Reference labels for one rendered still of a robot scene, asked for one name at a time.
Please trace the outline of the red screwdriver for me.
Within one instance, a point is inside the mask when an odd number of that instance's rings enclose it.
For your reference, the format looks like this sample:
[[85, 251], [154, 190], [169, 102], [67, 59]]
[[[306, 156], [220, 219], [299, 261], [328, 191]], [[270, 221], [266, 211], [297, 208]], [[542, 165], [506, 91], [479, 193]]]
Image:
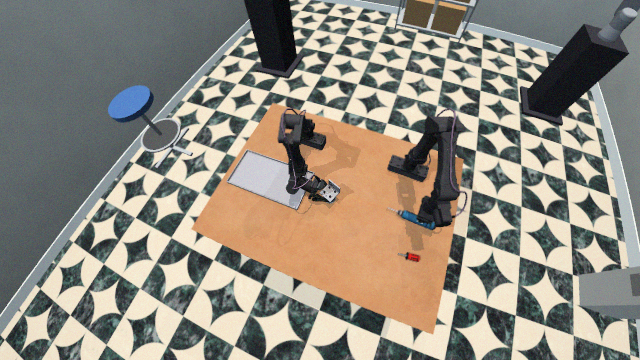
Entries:
[[406, 258], [406, 260], [409, 259], [409, 260], [416, 261], [416, 262], [419, 262], [419, 260], [420, 260], [420, 256], [419, 255], [410, 254], [410, 253], [406, 253], [405, 254], [405, 258]]

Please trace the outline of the blue electric screwdriver barrel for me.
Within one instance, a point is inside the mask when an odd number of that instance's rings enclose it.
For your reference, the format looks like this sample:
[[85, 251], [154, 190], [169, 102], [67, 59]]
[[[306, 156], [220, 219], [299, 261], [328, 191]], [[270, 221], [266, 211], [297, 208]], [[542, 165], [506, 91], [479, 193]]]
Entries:
[[[396, 210], [393, 209], [393, 211], [396, 211]], [[418, 220], [416, 219], [417, 215], [413, 214], [411, 212], [408, 212], [406, 210], [404, 210], [404, 211], [403, 210], [397, 210], [396, 213], [398, 213], [398, 215], [401, 216], [401, 218], [403, 218], [405, 220], [408, 220], [410, 222], [413, 222], [415, 224], [418, 224], [418, 225], [420, 225], [422, 227], [425, 227], [427, 229], [434, 230], [436, 228], [434, 222], [431, 225], [429, 225], [427, 223], [419, 223]]]

